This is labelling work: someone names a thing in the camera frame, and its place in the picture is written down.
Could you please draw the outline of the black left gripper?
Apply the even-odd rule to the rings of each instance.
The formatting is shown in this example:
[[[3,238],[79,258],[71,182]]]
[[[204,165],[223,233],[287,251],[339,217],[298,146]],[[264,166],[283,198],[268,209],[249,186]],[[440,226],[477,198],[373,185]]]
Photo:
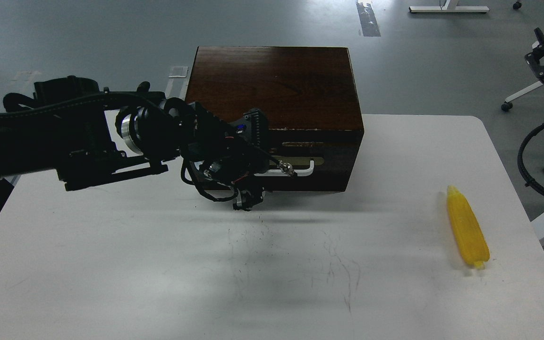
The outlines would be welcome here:
[[[183,157],[181,175],[189,174],[184,182],[212,202],[217,198],[205,190],[198,176],[228,187],[232,194],[225,196],[224,201],[234,200],[235,211],[251,211],[264,201],[265,190],[256,174],[298,176],[291,163],[268,153],[269,120],[257,108],[231,123],[224,122],[199,102],[187,103],[175,97],[166,101],[163,110],[178,124],[179,153]],[[276,166],[274,169],[269,168],[270,161]]]

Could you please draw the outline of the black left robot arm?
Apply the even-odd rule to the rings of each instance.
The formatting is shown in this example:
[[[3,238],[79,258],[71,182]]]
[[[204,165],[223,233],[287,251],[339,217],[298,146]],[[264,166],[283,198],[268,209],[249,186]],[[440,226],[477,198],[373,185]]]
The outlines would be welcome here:
[[[297,177],[270,155],[259,109],[227,123],[200,103],[166,98],[149,82],[99,89],[76,76],[36,82],[32,97],[9,93],[0,113],[0,210],[9,177],[55,170],[67,191],[157,175],[181,157],[180,177],[212,202],[250,211],[263,201],[261,174]]]

